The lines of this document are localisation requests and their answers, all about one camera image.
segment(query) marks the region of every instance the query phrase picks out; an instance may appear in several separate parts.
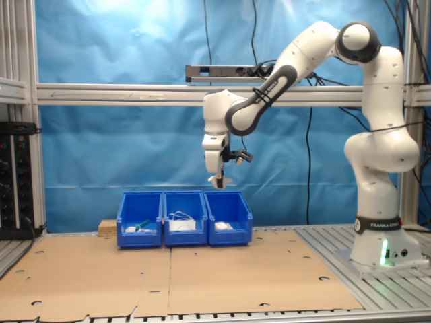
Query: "electrical panel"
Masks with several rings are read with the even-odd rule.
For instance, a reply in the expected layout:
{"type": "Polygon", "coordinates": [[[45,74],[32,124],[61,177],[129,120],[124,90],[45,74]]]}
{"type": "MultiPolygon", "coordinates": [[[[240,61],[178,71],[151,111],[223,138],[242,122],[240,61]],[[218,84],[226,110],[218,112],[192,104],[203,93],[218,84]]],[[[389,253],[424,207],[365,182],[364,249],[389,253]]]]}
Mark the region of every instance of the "electrical panel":
{"type": "Polygon", "coordinates": [[[0,135],[0,226],[15,229],[15,196],[10,135],[0,135]]]}
{"type": "Polygon", "coordinates": [[[29,135],[14,135],[13,141],[15,145],[16,186],[20,227],[24,228],[26,226],[27,223],[23,221],[30,222],[32,227],[34,227],[29,135]]]}
{"type": "Polygon", "coordinates": [[[0,122],[0,240],[32,239],[36,227],[30,136],[34,124],[0,122]]]}

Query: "horizontal metal bar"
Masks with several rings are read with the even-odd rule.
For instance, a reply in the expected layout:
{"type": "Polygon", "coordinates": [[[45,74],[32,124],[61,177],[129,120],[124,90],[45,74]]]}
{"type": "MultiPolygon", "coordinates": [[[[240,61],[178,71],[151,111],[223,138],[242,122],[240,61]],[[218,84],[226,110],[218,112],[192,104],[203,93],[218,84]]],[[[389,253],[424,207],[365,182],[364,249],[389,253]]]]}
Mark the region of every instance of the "horizontal metal bar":
{"type": "Polygon", "coordinates": [[[213,83],[263,83],[264,79],[258,77],[235,77],[235,76],[192,76],[190,82],[213,82],[213,83]]]}
{"type": "Polygon", "coordinates": [[[24,83],[0,77],[0,103],[25,104],[24,83]]]}
{"type": "Polygon", "coordinates": [[[4,77],[0,77],[0,85],[9,85],[13,87],[20,87],[22,89],[25,88],[25,84],[20,81],[15,81],[13,79],[6,79],[4,77]]]}
{"type": "MultiPolygon", "coordinates": [[[[249,97],[250,86],[224,87],[238,96],[249,97]]],[[[39,105],[64,106],[202,106],[212,86],[193,85],[37,85],[39,105]]],[[[294,87],[282,94],[274,106],[361,106],[362,87],[294,87]]]]}
{"type": "Polygon", "coordinates": [[[431,105],[431,85],[417,86],[413,94],[412,106],[429,106],[431,105]]]}
{"type": "Polygon", "coordinates": [[[397,322],[423,322],[431,318],[431,310],[393,310],[393,311],[357,311],[357,312],[326,312],[326,313],[286,313],[280,316],[249,316],[244,318],[226,317],[214,319],[200,320],[173,320],[175,322],[191,323],[191,322],[217,322],[217,323],[232,323],[232,322],[277,322],[277,323],[311,323],[311,322],[381,322],[381,323],[397,323],[397,322]]]}

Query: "green object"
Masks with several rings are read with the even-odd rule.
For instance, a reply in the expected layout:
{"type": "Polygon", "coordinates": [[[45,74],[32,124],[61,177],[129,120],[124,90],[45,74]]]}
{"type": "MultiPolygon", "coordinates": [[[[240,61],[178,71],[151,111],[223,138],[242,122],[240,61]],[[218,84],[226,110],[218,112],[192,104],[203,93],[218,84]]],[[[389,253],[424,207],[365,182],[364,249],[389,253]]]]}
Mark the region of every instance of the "green object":
{"type": "Polygon", "coordinates": [[[386,263],[386,250],[388,249],[388,240],[384,239],[382,243],[382,253],[380,254],[380,265],[384,266],[386,263]]]}
{"type": "Polygon", "coordinates": [[[145,227],[149,222],[150,222],[149,220],[145,220],[145,221],[144,221],[144,222],[142,222],[141,224],[138,224],[138,225],[135,227],[135,228],[136,228],[135,232],[138,232],[138,231],[139,231],[139,229],[141,229],[141,228],[145,227]]]}

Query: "green light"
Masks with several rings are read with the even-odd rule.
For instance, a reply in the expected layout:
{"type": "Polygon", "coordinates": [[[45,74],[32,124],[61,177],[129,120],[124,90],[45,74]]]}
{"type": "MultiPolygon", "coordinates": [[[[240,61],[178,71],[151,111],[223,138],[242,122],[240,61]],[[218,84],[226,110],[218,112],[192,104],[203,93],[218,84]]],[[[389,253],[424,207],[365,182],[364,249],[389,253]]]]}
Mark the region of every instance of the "green light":
{"type": "Polygon", "coordinates": [[[386,250],[388,248],[388,239],[384,239],[382,243],[382,252],[380,254],[380,265],[385,265],[386,262],[386,250]]]}

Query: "black bracket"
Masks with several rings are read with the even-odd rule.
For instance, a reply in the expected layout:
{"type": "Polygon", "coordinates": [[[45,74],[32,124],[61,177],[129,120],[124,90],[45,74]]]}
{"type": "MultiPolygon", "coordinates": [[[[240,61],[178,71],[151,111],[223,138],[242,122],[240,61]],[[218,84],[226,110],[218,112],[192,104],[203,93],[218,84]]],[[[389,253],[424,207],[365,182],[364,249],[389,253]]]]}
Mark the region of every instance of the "black bracket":
{"type": "Polygon", "coordinates": [[[253,160],[253,155],[247,150],[230,150],[230,145],[227,145],[220,155],[223,158],[223,162],[225,163],[233,159],[238,161],[238,158],[242,158],[249,163],[251,163],[251,161],[253,160]]]}
{"type": "Polygon", "coordinates": [[[31,122],[0,122],[0,135],[34,135],[42,129],[31,122]]]}

